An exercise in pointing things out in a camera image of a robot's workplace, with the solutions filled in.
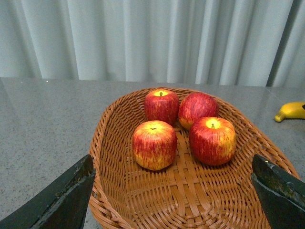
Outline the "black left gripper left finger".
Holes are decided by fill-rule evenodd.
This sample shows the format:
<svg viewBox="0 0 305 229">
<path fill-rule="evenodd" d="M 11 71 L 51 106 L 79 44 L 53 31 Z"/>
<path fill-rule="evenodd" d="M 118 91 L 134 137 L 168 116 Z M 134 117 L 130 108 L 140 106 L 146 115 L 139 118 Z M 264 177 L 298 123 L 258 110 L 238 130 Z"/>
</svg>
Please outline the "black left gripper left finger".
<svg viewBox="0 0 305 229">
<path fill-rule="evenodd" d="M 82 229 L 95 179 L 84 156 L 43 191 L 1 220 L 2 229 Z"/>
</svg>

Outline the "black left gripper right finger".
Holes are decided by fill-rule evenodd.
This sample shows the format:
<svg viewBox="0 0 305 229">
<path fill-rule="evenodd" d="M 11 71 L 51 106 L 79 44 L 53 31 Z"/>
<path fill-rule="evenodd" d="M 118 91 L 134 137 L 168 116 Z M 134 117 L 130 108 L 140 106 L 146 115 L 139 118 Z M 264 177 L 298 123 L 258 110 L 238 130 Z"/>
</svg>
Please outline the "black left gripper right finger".
<svg viewBox="0 0 305 229">
<path fill-rule="evenodd" d="M 254 155 L 252 184 L 273 229 L 305 227 L 305 183 L 270 160 Z"/>
</svg>

